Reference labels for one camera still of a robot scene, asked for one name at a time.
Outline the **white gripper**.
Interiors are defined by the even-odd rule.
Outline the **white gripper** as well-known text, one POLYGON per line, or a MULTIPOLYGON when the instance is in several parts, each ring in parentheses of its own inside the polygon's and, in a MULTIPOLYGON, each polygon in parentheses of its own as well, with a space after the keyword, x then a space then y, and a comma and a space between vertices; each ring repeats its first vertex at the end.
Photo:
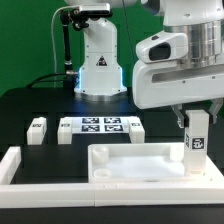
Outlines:
POLYGON ((175 61, 145 64, 138 61, 133 70, 133 100, 140 109, 172 106, 180 128, 186 127, 184 104, 212 100, 210 123, 217 122, 223 106, 224 64, 199 69, 177 70, 175 61))

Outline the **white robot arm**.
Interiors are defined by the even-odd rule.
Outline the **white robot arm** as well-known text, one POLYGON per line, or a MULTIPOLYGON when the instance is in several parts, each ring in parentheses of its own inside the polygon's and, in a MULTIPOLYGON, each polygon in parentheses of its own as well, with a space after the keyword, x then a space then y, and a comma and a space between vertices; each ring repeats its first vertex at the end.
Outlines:
POLYGON ((163 30, 136 45, 132 95, 140 109, 224 97, 223 0, 64 0, 84 32, 85 60, 74 92, 108 99, 126 88, 118 65, 113 8, 140 2, 163 17, 163 30))

